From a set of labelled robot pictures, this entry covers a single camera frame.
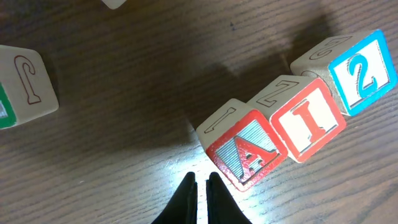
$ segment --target dark wooden surface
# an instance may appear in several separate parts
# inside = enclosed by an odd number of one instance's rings
[[[188,171],[198,222],[216,167],[193,130],[325,37],[382,29],[398,2],[3,0],[0,44],[38,51],[60,109],[0,132],[0,223],[150,223]],[[397,223],[398,88],[305,164],[240,193],[253,223]]]

